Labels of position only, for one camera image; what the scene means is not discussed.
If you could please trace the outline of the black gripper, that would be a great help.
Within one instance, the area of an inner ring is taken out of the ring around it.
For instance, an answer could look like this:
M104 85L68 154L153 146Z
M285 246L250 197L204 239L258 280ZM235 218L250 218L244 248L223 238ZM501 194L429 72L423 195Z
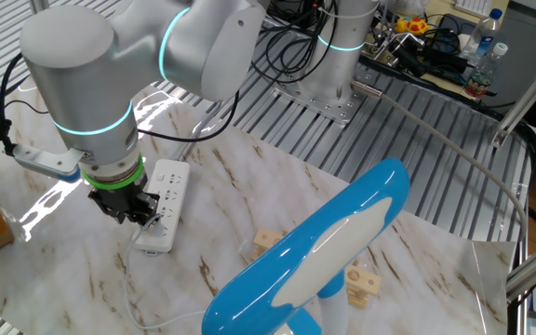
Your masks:
M118 224L125 219L145 225L156 214L160 196L145 191L148 181L145 172L134 181L112 190L94 187L88 198L95 202L107 216L114 218Z

